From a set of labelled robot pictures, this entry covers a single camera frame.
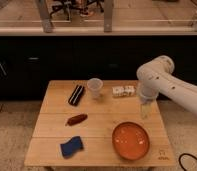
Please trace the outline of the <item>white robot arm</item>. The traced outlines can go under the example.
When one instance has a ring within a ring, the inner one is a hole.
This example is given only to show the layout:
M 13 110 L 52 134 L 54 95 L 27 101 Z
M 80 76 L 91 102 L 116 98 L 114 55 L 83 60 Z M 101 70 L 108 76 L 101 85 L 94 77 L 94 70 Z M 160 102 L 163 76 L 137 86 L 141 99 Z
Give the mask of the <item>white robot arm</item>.
M 147 104 L 163 94 L 197 115 L 197 86 L 174 77 L 174 68 L 173 60 L 166 55 L 141 65 L 136 72 L 139 80 L 137 95 L 143 104 Z

